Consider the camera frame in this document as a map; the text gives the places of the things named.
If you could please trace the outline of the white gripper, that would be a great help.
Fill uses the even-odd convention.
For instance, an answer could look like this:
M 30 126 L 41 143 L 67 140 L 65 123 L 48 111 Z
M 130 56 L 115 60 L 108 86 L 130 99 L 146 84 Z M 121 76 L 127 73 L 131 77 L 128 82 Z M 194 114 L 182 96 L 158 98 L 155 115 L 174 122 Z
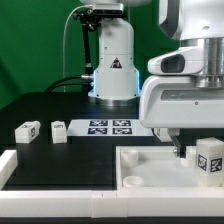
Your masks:
M 189 76 L 151 76 L 142 88 L 139 120 L 147 128 L 169 128 L 174 154 L 185 158 L 176 128 L 224 128 L 224 90 L 198 89 Z

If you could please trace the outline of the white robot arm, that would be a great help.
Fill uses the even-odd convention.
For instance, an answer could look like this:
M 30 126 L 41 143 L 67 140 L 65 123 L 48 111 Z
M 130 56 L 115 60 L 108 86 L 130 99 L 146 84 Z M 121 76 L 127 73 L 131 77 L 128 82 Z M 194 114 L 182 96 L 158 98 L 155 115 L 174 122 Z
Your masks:
M 137 89 L 133 28 L 122 18 L 126 6 L 151 0 L 80 0 L 84 24 L 99 31 L 99 65 L 91 73 L 95 102 L 113 105 L 140 99 L 146 128 L 224 128 L 224 0 L 158 0 L 158 26 L 180 47 L 148 62 Z

